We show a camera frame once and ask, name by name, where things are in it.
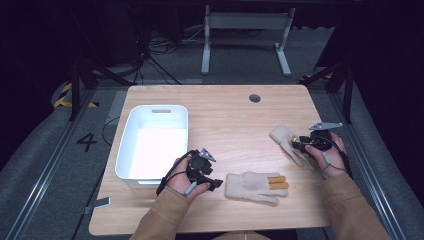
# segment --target metal rod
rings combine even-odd
[[[346,124],[340,99],[334,93],[328,94],[328,96],[331,100],[330,102],[333,104],[333,107],[336,110],[339,119],[345,125],[347,136],[350,142],[352,143],[354,153],[357,156],[356,159],[358,160],[359,170],[361,171],[365,183],[367,184],[368,189],[370,190],[371,196],[379,211],[379,215],[383,221],[383,224],[386,227],[388,234],[392,239],[406,239],[399,225],[399,222],[392,211],[392,207],[390,206],[390,203],[387,200],[387,196],[384,190],[382,189],[380,183],[378,182],[378,179],[374,171],[372,170],[371,165],[369,164],[369,160],[365,155],[365,152],[360,144],[358,137],[356,136],[352,125]]]
[[[93,90],[87,90],[82,99],[82,106],[88,106],[92,96],[94,95]],[[50,182],[52,181],[54,174],[56,173],[57,168],[59,167],[62,159],[65,147],[74,133],[78,123],[86,110],[87,107],[83,107],[78,114],[76,114],[73,121],[69,121],[61,138],[59,139],[56,148],[54,149],[52,155],[50,156],[49,161],[44,167],[43,172],[40,177],[34,184],[34,187],[31,190],[30,195],[28,196],[25,205],[22,207],[21,212],[16,218],[12,228],[9,230],[9,233],[6,236],[6,239],[21,239],[23,233],[25,232],[28,224],[31,221],[35,211],[37,210],[38,205],[46,193]]]

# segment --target white stand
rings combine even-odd
[[[290,8],[288,13],[228,13],[210,12],[209,5],[205,12],[205,47],[203,49],[202,70],[203,75],[209,74],[209,62],[211,56],[210,29],[211,28],[234,28],[234,29],[273,29],[282,30],[283,37],[280,43],[275,43],[278,60],[284,76],[290,76],[290,68],[284,55],[284,45],[289,35],[293,21],[295,8]]]

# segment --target number 4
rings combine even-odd
[[[94,137],[94,134],[89,133],[85,137],[78,140],[77,144],[87,144],[87,146],[85,147],[85,152],[88,152],[88,150],[90,149],[90,145],[97,143],[97,141],[93,141],[93,137]]]

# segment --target white plastic bin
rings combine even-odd
[[[188,113],[179,105],[133,108],[119,145],[115,172],[131,188],[156,188],[187,152]]]

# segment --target forearm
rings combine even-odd
[[[140,220],[131,239],[175,239],[190,207],[190,201],[170,187],[156,198],[152,208]]]
[[[337,239],[390,239],[374,210],[347,174],[326,180],[322,191]]]

